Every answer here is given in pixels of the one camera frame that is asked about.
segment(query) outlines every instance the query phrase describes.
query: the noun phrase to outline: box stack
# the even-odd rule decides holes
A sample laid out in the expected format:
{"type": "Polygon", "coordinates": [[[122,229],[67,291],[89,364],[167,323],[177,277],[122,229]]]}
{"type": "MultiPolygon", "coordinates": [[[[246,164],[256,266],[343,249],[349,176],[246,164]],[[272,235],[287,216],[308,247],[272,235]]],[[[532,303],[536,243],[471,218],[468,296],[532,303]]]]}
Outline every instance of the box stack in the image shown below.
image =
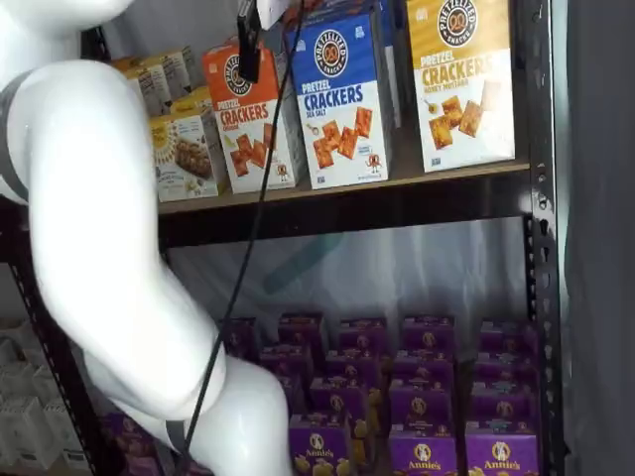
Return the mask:
{"type": "Polygon", "coordinates": [[[402,346],[390,386],[393,470],[455,474],[453,319],[406,316],[402,346]]]}
{"type": "Polygon", "coordinates": [[[465,424],[470,474],[538,475],[537,335],[483,322],[465,424]]]}

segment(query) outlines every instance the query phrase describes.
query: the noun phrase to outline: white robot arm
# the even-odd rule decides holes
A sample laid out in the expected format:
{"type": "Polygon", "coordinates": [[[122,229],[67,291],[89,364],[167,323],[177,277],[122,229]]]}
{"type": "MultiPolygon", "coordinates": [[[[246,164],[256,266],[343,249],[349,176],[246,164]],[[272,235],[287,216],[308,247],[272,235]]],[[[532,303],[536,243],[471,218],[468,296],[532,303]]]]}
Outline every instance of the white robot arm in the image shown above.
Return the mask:
{"type": "MultiPolygon", "coordinates": [[[[78,31],[130,2],[0,0],[0,193],[29,204],[42,297],[95,386],[180,450],[218,331],[160,258],[141,102],[75,59],[78,31]]],[[[287,421],[275,377],[221,349],[190,454],[217,476],[290,476],[287,421]]]]}

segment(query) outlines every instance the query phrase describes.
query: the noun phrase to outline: black cable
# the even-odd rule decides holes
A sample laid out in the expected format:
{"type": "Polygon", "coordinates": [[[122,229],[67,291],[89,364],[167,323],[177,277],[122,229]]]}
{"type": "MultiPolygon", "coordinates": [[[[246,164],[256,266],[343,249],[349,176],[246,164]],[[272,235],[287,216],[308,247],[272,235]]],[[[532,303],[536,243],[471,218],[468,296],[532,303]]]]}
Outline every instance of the black cable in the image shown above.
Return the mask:
{"type": "Polygon", "coordinates": [[[287,58],[287,67],[285,68],[285,74],[282,78],[282,82],[280,83],[280,88],[278,90],[278,100],[276,101],[276,109],[274,111],[274,119],[273,119],[273,124],[271,128],[271,142],[272,143],[269,144],[269,154],[267,155],[267,164],[265,165],[265,174],[262,178],[262,186],[260,187],[260,195],[258,197],[258,202],[256,203],[256,216],[254,217],[254,222],[251,226],[249,241],[247,242],[247,249],[245,250],[245,256],[242,260],[242,265],[240,266],[240,272],[238,273],[238,278],[236,279],[234,290],[231,294],[231,298],[229,299],[229,304],[227,305],[227,310],[225,311],[223,320],[220,323],[220,330],[218,332],[218,337],[216,337],[214,346],[211,349],[211,355],[209,356],[209,361],[207,362],[207,367],[205,368],[205,374],[202,380],[202,386],[200,387],[200,393],[198,394],[196,405],[194,407],[194,412],[191,416],[190,427],[188,428],[188,434],[186,436],[186,442],[183,448],[183,453],[181,455],[181,461],[180,461],[179,467],[177,468],[175,476],[185,475],[188,469],[188,464],[191,461],[191,456],[190,456],[191,440],[194,436],[194,431],[196,430],[196,424],[198,423],[198,418],[200,417],[200,409],[202,408],[202,403],[205,399],[205,393],[207,392],[207,387],[209,386],[209,380],[211,379],[211,372],[213,371],[214,364],[216,363],[216,358],[218,357],[220,346],[222,345],[227,329],[229,328],[228,326],[229,318],[231,316],[232,310],[234,309],[234,305],[236,304],[236,300],[238,299],[238,293],[240,292],[240,288],[242,287],[242,282],[243,282],[243,279],[245,278],[247,267],[249,266],[249,259],[251,258],[251,252],[254,248],[254,244],[258,236],[258,231],[260,229],[260,222],[262,221],[262,214],[263,214],[264,203],[265,203],[265,193],[267,192],[267,183],[269,181],[269,171],[271,170],[271,162],[273,158],[273,151],[274,151],[273,145],[274,145],[274,141],[276,140],[277,132],[278,132],[278,118],[280,116],[280,107],[282,105],[282,98],[284,96],[285,87],[287,86],[287,80],[289,79],[289,74],[291,72],[291,63],[293,61],[294,55],[296,54],[298,41],[300,40],[300,31],[302,29],[304,14],[305,14],[305,0],[301,0],[300,12],[298,13],[298,27],[296,29],[296,37],[294,38],[293,47],[291,48],[291,51],[289,52],[289,56],[287,58]]]}

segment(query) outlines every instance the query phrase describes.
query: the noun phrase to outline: gray band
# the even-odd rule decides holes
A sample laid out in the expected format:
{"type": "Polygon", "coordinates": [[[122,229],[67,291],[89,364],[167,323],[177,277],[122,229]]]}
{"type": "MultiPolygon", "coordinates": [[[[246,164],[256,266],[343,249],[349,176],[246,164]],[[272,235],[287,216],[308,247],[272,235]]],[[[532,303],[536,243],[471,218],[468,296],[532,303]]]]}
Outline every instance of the gray band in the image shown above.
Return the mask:
{"type": "Polygon", "coordinates": [[[11,108],[13,98],[29,74],[31,74],[30,71],[20,74],[7,84],[0,93],[0,176],[2,176],[16,195],[27,202],[29,201],[29,191],[18,177],[18,173],[13,167],[13,162],[11,162],[11,156],[9,155],[7,128],[9,125],[9,109],[11,108]]]}

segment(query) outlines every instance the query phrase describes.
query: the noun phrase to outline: pretzel crackers box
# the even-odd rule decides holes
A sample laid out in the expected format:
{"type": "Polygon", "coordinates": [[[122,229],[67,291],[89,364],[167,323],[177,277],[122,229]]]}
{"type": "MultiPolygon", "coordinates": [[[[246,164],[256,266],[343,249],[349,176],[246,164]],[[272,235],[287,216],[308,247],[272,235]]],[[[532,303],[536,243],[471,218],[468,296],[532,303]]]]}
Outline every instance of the pretzel crackers box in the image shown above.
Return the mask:
{"type": "Polygon", "coordinates": [[[426,172],[513,159],[508,0],[408,0],[426,172]]]}
{"type": "Polygon", "coordinates": [[[312,186],[385,180],[393,111],[378,7],[324,8],[307,18],[293,61],[312,186]]]}
{"type": "Polygon", "coordinates": [[[203,57],[218,132],[234,193],[259,190],[273,148],[268,188],[296,186],[306,171],[298,104],[291,81],[281,98],[278,130],[272,140],[278,88],[286,54],[260,50],[260,76],[251,83],[238,75],[238,45],[227,43],[203,57]]]}

